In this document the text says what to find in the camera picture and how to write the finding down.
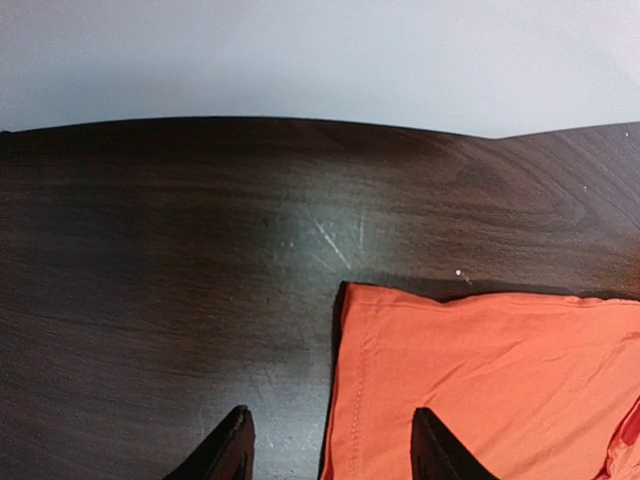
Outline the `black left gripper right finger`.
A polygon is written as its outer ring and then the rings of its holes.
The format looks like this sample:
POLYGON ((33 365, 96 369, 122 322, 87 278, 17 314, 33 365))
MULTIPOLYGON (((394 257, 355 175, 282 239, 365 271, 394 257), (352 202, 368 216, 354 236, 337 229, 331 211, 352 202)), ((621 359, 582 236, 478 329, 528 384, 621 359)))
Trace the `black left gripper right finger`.
POLYGON ((497 480, 429 408, 412 419, 413 480, 497 480))

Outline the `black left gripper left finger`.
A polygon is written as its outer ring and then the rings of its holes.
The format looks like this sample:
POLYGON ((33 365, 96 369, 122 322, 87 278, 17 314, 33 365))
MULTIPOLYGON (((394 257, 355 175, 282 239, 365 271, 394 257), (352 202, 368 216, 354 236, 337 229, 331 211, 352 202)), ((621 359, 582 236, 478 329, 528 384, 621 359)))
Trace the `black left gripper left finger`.
POLYGON ((234 407, 165 480, 251 480, 255 426, 245 405, 234 407))

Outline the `orange t-shirt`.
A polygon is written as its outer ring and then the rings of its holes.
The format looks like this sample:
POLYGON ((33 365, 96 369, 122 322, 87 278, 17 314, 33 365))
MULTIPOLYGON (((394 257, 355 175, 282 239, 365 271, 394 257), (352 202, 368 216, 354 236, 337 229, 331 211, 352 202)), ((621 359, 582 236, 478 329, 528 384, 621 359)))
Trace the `orange t-shirt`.
POLYGON ((324 478, 410 478, 419 408, 501 479, 638 477, 636 301, 350 284, 341 327, 324 478))

